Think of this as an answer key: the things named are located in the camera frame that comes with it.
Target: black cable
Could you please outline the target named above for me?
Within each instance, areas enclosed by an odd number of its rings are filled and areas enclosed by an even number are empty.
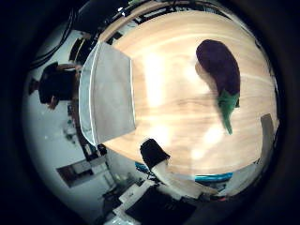
[[[56,53],[56,51],[65,43],[65,41],[67,40],[69,34],[72,31],[72,27],[74,25],[74,23],[76,22],[78,17],[78,12],[74,9],[72,9],[70,11],[70,14],[68,16],[67,19],[67,25],[66,28],[64,30],[63,36],[61,37],[59,43],[52,48],[50,51],[48,51],[47,53],[44,53],[42,55],[39,55],[35,58],[35,60],[31,63],[29,70],[32,70],[34,68],[39,68],[40,66],[44,65],[45,63],[47,63],[52,56]]]

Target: purple eggplant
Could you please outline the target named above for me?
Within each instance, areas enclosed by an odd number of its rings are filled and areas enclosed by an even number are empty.
[[[217,104],[222,112],[224,126],[233,133],[230,116],[239,107],[240,71],[230,50],[220,41],[206,39],[196,51],[200,65],[216,82]]]

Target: wooden table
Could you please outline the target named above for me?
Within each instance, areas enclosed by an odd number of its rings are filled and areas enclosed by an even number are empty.
[[[240,68],[233,135],[222,125],[215,84],[196,58],[207,38],[225,43]],[[260,157],[261,116],[271,113],[278,124],[274,84],[242,28],[208,12],[174,12],[135,27],[113,46],[132,59],[136,130],[105,142],[109,148],[143,162],[140,143],[152,137],[171,156],[170,169],[183,174],[233,172]]]

